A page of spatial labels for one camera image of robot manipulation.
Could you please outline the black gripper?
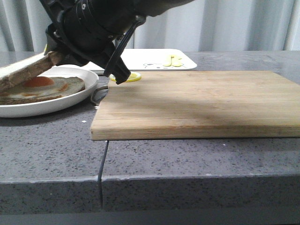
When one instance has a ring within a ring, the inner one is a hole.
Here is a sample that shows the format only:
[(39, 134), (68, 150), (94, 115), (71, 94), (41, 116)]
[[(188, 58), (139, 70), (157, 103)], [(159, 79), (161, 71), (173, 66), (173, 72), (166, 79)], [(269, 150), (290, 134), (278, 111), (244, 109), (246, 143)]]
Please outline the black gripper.
[[(121, 55), (135, 29), (146, 21), (134, 1), (42, 0), (41, 4), (52, 21), (45, 30), (46, 51), (61, 55), (56, 66), (82, 67), (91, 61), (105, 70), (104, 76), (114, 75), (117, 84), (129, 78)], [(111, 45), (116, 39), (117, 48)]]

